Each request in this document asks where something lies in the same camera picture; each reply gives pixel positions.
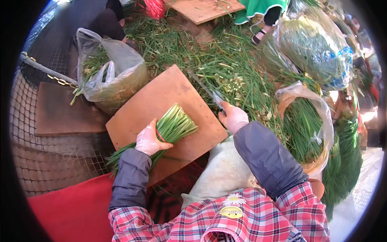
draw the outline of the pink plaid shirt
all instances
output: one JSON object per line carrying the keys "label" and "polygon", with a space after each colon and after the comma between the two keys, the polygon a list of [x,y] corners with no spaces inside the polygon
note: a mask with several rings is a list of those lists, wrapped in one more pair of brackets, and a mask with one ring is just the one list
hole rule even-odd
{"label": "pink plaid shirt", "polygon": [[109,213],[112,241],[218,241],[220,232],[239,241],[329,241],[325,205],[309,182],[276,202],[260,189],[234,191],[228,197],[187,206],[175,219],[154,224],[147,210],[125,207]]}

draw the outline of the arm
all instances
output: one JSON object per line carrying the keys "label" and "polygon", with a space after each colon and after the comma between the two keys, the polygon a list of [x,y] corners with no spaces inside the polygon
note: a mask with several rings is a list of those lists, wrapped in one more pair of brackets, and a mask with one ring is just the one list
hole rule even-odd
{"label": "arm", "polygon": [[309,182],[286,191],[275,206],[307,241],[329,241],[325,205],[313,195]]}
{"label": "arm", "polygon": [[141,131],[136,149],[123,152],[118,162],[118,173],[112,186],[108,207],[109,220],[114,231],[113,241],[148,241],[168,235],[168,224],[155,225],[145,207],[146,184],[152,161],[150,156],[161,149],[173,147],[156,137],[156,119]]}
{"label": "arm", "polygon": [[220,121],[234,134],[235,148],[275,205],[307,241],[329,241],[325,205],[313,195],[302,166],[269,129],[248,122],[243,110],[222,103]]}
{"label": "arm", "polygon": [[151,159],[145,153],[127,149],[118,161],[118,173],[111,187],[111,210],[123,207],[145,207],[146,184]]}
{"label": "arm", "polygon": [[302,166],[260,122],[250,122],[234,135],[235,148],[269,197],[276,199],[308,180]]}

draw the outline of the cutting board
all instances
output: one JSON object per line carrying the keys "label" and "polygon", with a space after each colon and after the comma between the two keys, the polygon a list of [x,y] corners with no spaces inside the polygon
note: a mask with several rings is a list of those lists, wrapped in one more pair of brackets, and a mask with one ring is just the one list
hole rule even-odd
{"label": "cutting board", "polygon": [[116,150],[135,142],[137,134],[152,119],[160,119],[174,103],[178,103],[199,128],[165,153],[149,174],[148,186],[188,165],[228,136],[192,84],[173,65],[137,92],[107,122],[106,129]]}
{"label": "cutting board", "polygon": [[40,82],[36,103],[36,135],[106,132],[109,117],[78,96],[72,106],[73,88]]}
{"label": "cutting board", "polygon": [[227,0],[224,2],[220,0],[218,2],[215,0],[167,0],[166,4],[195,24],[202,24],[216,19],[226,15],[227,12],[234,13],[245,9],[245,6],[239,3],[238,0]]}

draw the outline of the red ribbon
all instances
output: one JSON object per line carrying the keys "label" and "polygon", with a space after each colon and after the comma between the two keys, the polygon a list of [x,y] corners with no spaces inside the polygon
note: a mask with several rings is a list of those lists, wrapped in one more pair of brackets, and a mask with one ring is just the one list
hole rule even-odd
{"label": "red ribbon", "polygon": [[156,133],[157,133],[157,135],[160,137],[160,139],[162,140],[162,141],[164,141],[165,143],[167,143],[164,139],[163,139],[163,137],[160,135],[160,133],[159,133],[159,131],[156,129]]}

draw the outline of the knife blade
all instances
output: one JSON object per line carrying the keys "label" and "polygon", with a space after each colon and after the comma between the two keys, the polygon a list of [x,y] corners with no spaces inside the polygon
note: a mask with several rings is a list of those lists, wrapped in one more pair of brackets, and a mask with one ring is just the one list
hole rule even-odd
{"label": "knife blade", "polygon": [[224,100],[221,98],[221,94],[218,91],[211,92],[204,83],[192,72],[190,68],[186,68],[186,71],[190,77],[192,77],[199,85],[207,92],[207,94],[213,99],[213,101],[216,103],[216,106],[222,110],[222,113],[226,115],[226,112],[224,111],[223,106],[220,104],[220,102],[223,102]]}

